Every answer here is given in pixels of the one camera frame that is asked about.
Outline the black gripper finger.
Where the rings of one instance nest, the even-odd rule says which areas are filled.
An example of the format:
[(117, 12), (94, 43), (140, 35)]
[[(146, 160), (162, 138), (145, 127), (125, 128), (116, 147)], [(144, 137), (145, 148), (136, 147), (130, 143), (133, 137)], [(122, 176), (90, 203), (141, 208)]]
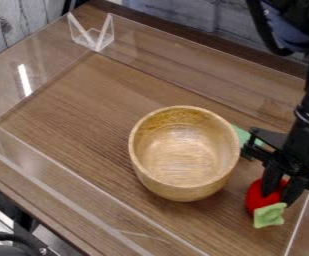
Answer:
[(296, 202), (304, 191), (309, 189), (309, 178), (305, 176), (292, 177), (283, 190), (281, 201), (288, 205)]
[(268, 197), (272, 193), (281, 191), (284, 170), (276, 161), (271, 161), (264, 170), (261, 194)]

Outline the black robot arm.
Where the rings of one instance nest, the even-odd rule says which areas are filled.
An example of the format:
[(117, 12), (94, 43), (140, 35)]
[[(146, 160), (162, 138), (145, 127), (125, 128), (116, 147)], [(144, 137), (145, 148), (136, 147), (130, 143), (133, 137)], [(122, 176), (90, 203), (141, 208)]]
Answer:
[[(309, 55), (309, 0), (246, 0), (246, 4), (267, 48), (279, 56)], [(242, 154), (263, 162), (263, 196), (280, 189), (283, 178), (289, 178), (281, 188), (287, 204), (309, 190), (309, 69), (295, 116), (285, 134), (253, 127), (242, 147)]]

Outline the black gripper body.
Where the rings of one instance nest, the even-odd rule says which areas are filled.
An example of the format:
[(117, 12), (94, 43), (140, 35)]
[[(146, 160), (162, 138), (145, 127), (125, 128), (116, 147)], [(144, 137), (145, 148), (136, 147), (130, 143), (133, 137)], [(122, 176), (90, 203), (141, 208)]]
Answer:
[(288, 134), (253, 127), (241, 154), (260, 160), (264, 168), (276, 161), (284, 176), (309, 178), (309, 112), (297, 108), (295, 114), (296, 121)]

